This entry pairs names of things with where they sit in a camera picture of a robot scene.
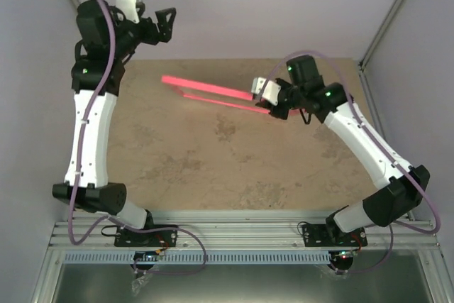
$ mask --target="black cable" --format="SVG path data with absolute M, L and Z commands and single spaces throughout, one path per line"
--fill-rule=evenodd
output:
M 117 225 L 106 225 L 105 227 L 103 227 L 101 229 L 101 235 L 103 235 L 104 237 L 117 237 L 117 233 L 115 232 L 115 234 L 107 234 L 107 233 L 104 233 L 104 229 L 105 228 L 117 228 L 118 226 Z
M 75 60 L 80 60 L 80 53 L 82 50 L 82 46 L 84 44 L 83 40 L 79 40 L 76 45 L 74 46 L 74 59 Z
M 308 223 L 307 221 L 300 221 L 297 225 L 297 231 L 301 237 L 303 236 L 303 228 L 301 228 L 301 232 L 299 232 L 299 225 L 304 224 L 304 225 L 311 225 L 311 223 Z
M 139 18 L 142 17 L 142 15 L 145 12 L 145 4 L 140 2 L 140 3 L 137 3 L 137 5 L 135 7 L 136 7 Z
M 308 116 L 306 118 L 302 109 L 299 110 L 299 113 L 301 114 L 301 117 L 303 118 L 304 124 L 310 124 L 311 123 L 312 114 L 308 114 Z
M 126 63 L 129 62 L 133 56 L 134 53 L 130 53 L 129 56 L 123 61 L 123 65 L 126 65 Z

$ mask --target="cable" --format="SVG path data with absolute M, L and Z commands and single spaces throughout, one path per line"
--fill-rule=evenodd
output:
M 367 273 L 367 272 L 376 270 L 377 268 L 382 266 L 384 264 L 384 262 L 386 262 L 388 260 L 388 258 L 391 256 L 392 248 L 394 247 L 394 232 L 392 230 L 391 225 L 389 225 L 388 227 L 389 227 L 389 236 L 391 237 L 391 241 L 389 242 L 389 248 L 388 248 L 388 251 L 386 252 L 386 254 L 384 255 L 384 257 L 377 264 L 371 266 L 370 268 L 362 269 L 362 270 L 340 270 L 340 269 L 336 268 L 333 265 L 333 263 L 331 263 L 329 265 L 330 268 L 333 269 L 334 271 L 336 271 L 336 273 L 347 274 L 347 273 Z
M 301 114 L 301 117 L 303 118 L 304 124 L 310 124 L 311 119 L 312 119 L 312 114 L 308 114 L 307 117 L 305 117 L 304 112 L 302 109 L 299 110 L 299 113 Z
M 134 53 L 130 53 L 130 54 L 128 55 L 128 57 L 126 57 L 126 58 L 123 60 L 123 65 L 126 65 L 126 63 L 129 62 L 133 56 L 134 56 Z
M 74 231 L 72 228 L 72 219 L 73 219 L 73 212 L 76 203 L 76 196 L 77 190 L 79 189 L 79 182 L 80 182 L 80 175 L 81 175 L 81 168 L 82 168 L 82 147 L 84 145 L 84 135 L 85 135 L 85 128 L 88 123 L 88 118 L 90 115 L 90 111 L 92 110 L 93 103 L 96 100 L 96 97 L 99 95 L 99 92 L 102 90 L 103 86 L 106 84 L 107 79 L 109 78 L 109 74 L 112 70 L 112 66 L 114 65 L 114 58 L 115 58 L 115 29 L 114 23 L 112 22 L 111 15 L 109 13 L 109 9 L 107 8 L 106 4 L 103 0 L 97 0 L 99 7 L 101 7 L 102 13 L 104 14 L 104 18 L 106 19 L 107 28 L 109 30 L 109 58 L 107 60 L 107 66 L 104 70 L 104 74 L 102 75 L 101 80 L 98 83 L 98 86 L 93 91 L 90 100 L 88 101 L 87 107 L 85 108 L 84 115 L 82 117 L 82 124 L 80 125 L 79 131 L 79 138 L 77 140 L 77 153 L 76 153 L 76 176 L 74 179 L 74 185 L 72 186 L 72 193 L 70 199 L 70 216 L 68 217 L 68 235 L 70 237 L 70 241 L 73 245 L 80 245 L 82 244 L 89 236 L 89 234 L 93 231 L 93 229 L 98 225 L 101 221 L 108 218 L 108 216 L 102 216 L 99 218 L 92 227 L 78 240 L 74 238 Z
M 104 229 L 106 228 L 117 228 L 118 226 L 117 225 L 105 225 L 105 227 L 103 227 L 101 229 L 101 235 L 103 235 L 104 237 L 117 237 L 117 233 L 112 233 L 112 234 L 108 234 L 108 233 L 104 233 Z
M 303 55 L 313 55 L 313 56 L 319 57 L 319 58 L 325 60 L 325 62 L 327 62 L 328 65 L 331 68 L 333 68 L 333 70 L 338 75 L 340 82 L 343 85 L 343 89 L 345 91 L 345 95 L 347 96 L 347 100 L 348 100 L 348 106 L 350 107 L 350 110 L 352 111 L 352 113 L 355 117 L 355 120 L 358 122 L 358 124 L 362 125 L 363 122 L 362 122 L 360 116 L 358 115 L 355 107 L 353 106 L 353 100 L 350 96 L 350 92 L 348 91 L 347 80 L 346 80 L 344 74 L 341 72 L 341 69 L 328 56 L 326 56 L 323 53 L 320 53 L 318 51 L 315 51 L 315 50 L 297 51 L 295 53 L 292 53 L 292 54 L 286 56 L 284 59 L 280 60 L 279 63 L 277 63 L 277 65 L 274 67 L 274 69 L 271 70 L 270 74 L 267 76 L 262 89 L 258 93 L 258 101 L 261 101 L 263 92 L 264 92 L 268 82 L 272 78 L 274 78 L 274 76 L 276 75 L 276 73 L 277 73 L 278 69 L 281 67 L 281 65 L 286 63 L 288 60 L 291 60 L 292 58 L 301 57 Z M 440 219 L 438 210 L 435 207 L 435 205 L 433 204 L 433 202 L 430 200 L 430 198 L 428 197 L 428 195 L 426 194 L 424 189 L 421 187 L 421 185 L 396 161 L 396 159 L 393 158 L 393 156 L 386 150 L 385 147 L 383 147 L 383 145 L 377 140 L 377 138 L 374 136 L 372 131 L 370 131 L 366 125 L 362 126 L 362 128 L 364 129 L 364 132 L 366 132 L 366 134 L 369 136 L 370 140 L 380 149 L 380 151 L 387 157 L 387 159 L 410 181 L 410 183 L 413 186 L 415 186 L 415 188 L 418 190 L 419 194 L 424 198 L 424 200 L 426 200 L 426 203 L 429 206 L 429 208 L 431 209 L 433 217 L 435 219 L 435 227 L 432 228 L 431 230 L 425 230 L 423 228 L 412 226 L 412 225 L 404 223 L 402 221 L 396 221 L 396 223 L 399 225 L 405 226 L 407 228 L 410 228 L 411 230 L 421 232 L 424 234 L 433 234 L 433 233 L 437 233 L 438 231 L 440 231 L 441 219 Z
M 298 231 L 298 233 L 299 233 L 300 236 L 304 236 L 304 235 L 303 235 L 303 228 L 301 228 L 301 232 L 299 232 L 299 226 L 300 226 L 301 224 L 304 224 L 304 225 L 311 225 L 311 223 L 308 223 L 307 221 L 300 221 L 300 222 L 298 223 L 298 225 L 297 225 L 297 231 Z
M 157 237 L 157 239 L 159 240 L 159 243 L 161 244 L 161 246 L 164 246 L 164 248 L 162 249 L 162 251 L 168 250 L 168 248 L 169 248 L 169 243 L 168 243 L 167 241 L 163 240 L 159 234 L 157 234 L 156 237 Z

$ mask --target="aluminum frame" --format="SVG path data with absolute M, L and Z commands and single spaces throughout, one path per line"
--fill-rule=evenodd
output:
M 301 253 L 313 250 L 338 250 L 342 248 L 306 248 L 297 233 L 300 221 L 321 223 L 331 211 L 157 211 L 154 219 L 157 224 L 178 224 L 196 234 L 205 244 L 207 251 L 251 250 L 285 251 Z M 82 235 L 99 216 L 77 212 L 74 215 L 76 238 Z M 410 221 L 413 226 L 429 229 L 430 221 Z M 62 265 L 67 254 L 74 250 L 97 250 L 111 253 L 115 248 L 113 237 L 103 237 L 101 227 L 110 224 L 101 222 L 82 246 L 70 244 L 67 236 L 67 222 L 55 224 L 50 244 L 45 256 L 38 284 L 33 295 L 33 303 L 51 302 L 55 296 Z M 429 295 L 434 302 L 454 302 L 454 289 L 446 269 L 439 243 L 435 235 L 423 235 L 393 224 L 394 249 L 416 251 L 421 261 L 424 276 L 428 283 Z M 364 250 L 387 250 L 389 229 L 371 227 L 366 229 L 369 246 Z M 124 251 L 154 250 L 155 248 L 122 248 Z M 193 253 L 199 250 L 191 237 L 179 235 L 177 251 Z

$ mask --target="beige table surface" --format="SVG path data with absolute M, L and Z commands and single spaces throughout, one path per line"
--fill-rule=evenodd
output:
M 352 60 L 336 60 L 370 117 Z M 248 91 L 277 60 L 133 60 L 109 136 L 109 181 L 147 209 L 335 209 L 374 190 L 343 142 L 316 119 L 288 121 L 184 99 L 174 75 Z M 329 84 L 333 71 L 317 61 Z M 283 67 L 280 77 L 288 78 Z

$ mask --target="gray metal surface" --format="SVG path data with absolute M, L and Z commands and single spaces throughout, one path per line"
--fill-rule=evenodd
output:
M 297 231 L 300 221 L 324 223 L 331 211 L 156 211 L 157 224 L 177 224 L 200 237 L 207 250 L 340 250 L 344 248 L 306 248 Z M 97 219 L 97 215 L 77 212 L 74 215 L 74 232 L 79 238 Z M 84 242 L 86 249 L 115 250 L 114 238 L 103 237 L 101 226 L 94 229 Z M 410 224 L 430 229 L 427 221 L 411 221 Z M 423 235 L 400 225 L 393 225 L 396 250 L 438 250 L 432 235 Z M 389 229 L 366 229 L 368 249 L 387 250 Z M 199 250 L 192 237 L 179 233 L 177 250 Z M 74 250 L 67 236 L 67 223 L 57 223 L 50 239 L 52 250 Z M 153 250 L 156 248 L 134 248 Z
M 328 251 L 208 251 L 208 265 L 295 265 L 329 264 Z M 75 250 L 67 251 L 65 264 L 132 264 L 135 251 Z M 165 251 L 158 257 L 148 255 L 138 264 L 198 265 L 203 262 L 201 251 Z
M 374 53 L 377 46 L 380 44 L 380 41 L 382 40 L 383 36 L 388 31 L 389 26 L 391 25 L 392 21 L 396 17 L 400 8 L 404 5 L 405 1 L 406 0 L 394 0 L 394 3 L 392 4 L 391 8 L 389 9 L 387 15 L 384 17 L 382 24 L 380 25 L 377 33 L 375 34 L 374 38 L 372 39 L 372 42 L 370 43 L 369 47 L 367 48 L 366 53 L 364 54 L 364 57 L 361 60 L 362 67 L 366 67 L 366 65 L 370 61 L 372 54 Z
M 370 266 L 382 256 L 364 252 L 354 266 Z M 346 278 L 326 265 L 212 265 L 193 276 L 152 275 L 135 297 L 133 280 L 127 265 L 64 265 L 54 303 L 432 302 L 419 259 L 411 253 L 393 255 L 374 272 Z

